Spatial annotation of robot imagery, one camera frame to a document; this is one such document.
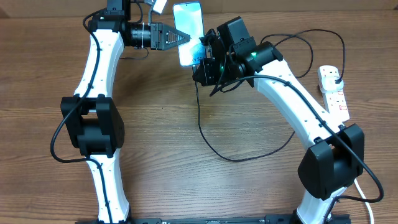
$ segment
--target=white power strip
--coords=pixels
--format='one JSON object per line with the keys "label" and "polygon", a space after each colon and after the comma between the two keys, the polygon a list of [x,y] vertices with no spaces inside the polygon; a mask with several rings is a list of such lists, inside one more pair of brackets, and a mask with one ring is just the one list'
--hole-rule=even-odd
{"label": "white power strip", "polygon": [[334,66],[324,65],[318,69],[319,87],[323,95],[325,109],[345,122],[349,120],[349,113],[343,91],[344,82],[335,84],[335,80],[339,77],[338,69]]}

